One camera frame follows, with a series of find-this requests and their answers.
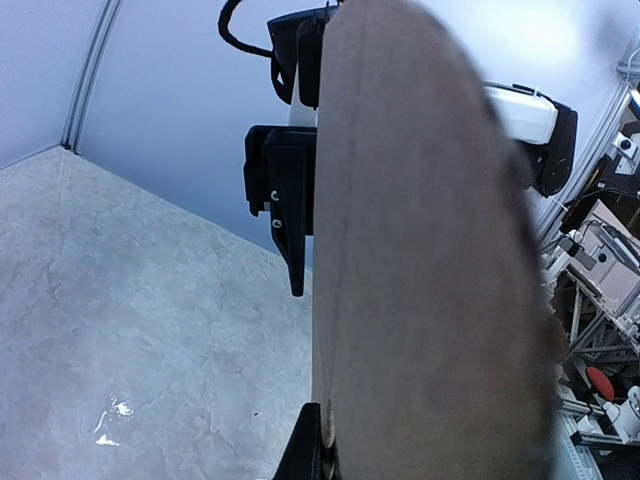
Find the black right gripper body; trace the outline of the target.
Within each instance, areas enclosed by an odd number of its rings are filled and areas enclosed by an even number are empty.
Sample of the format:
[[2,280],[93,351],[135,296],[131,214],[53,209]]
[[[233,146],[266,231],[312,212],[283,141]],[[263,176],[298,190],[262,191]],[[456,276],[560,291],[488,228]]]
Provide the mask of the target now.
[[270,198],[266,153],[272,144],[303,148],[307,156],[306,214],[308,218],[313,216],[316,139],[316,127],[255,125],[249,129],[245,137],[243,175],[246,200],[254,217],[265,210],[264,203]]

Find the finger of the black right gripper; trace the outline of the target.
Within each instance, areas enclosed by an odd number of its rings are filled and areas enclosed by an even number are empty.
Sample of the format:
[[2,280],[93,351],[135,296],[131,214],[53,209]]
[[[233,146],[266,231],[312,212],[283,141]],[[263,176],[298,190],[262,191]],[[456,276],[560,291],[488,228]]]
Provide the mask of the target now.
[[273,130],[262,147],[268,175],[271,235],[284,259],[291,294],[304,293],[306,236],[312,230],[315,130]]

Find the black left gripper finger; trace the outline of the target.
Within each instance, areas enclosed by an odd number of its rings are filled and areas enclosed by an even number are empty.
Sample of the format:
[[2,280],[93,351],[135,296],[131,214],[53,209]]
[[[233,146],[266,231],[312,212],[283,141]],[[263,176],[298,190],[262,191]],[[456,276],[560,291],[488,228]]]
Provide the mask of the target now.
[[321,480],[323,442],[318,403],[305,403],[299,413],[274,480]]

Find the brown cardboard box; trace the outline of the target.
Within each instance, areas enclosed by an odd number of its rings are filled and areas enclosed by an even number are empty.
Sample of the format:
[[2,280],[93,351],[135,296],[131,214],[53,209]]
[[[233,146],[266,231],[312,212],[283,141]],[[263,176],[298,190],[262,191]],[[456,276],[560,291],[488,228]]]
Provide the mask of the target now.
[[314,212],[327,477],[551,477],[556,329],[524,166],[422,4],[339,7],[324,35]]

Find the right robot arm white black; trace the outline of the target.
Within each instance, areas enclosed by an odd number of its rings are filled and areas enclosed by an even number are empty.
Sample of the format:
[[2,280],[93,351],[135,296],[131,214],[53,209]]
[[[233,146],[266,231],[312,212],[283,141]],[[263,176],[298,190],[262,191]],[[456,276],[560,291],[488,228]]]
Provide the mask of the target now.
[[[507,135],[520,144],[531,178],[527,188],[558,193],[572,173],[578,113],[536,89],[487,83]],[[317,126],[256,125],[245,137],[243,167],[252,215],[269,212],[271,235],[287,267],[291,294],[305,283],[306,238],[313,234]]]

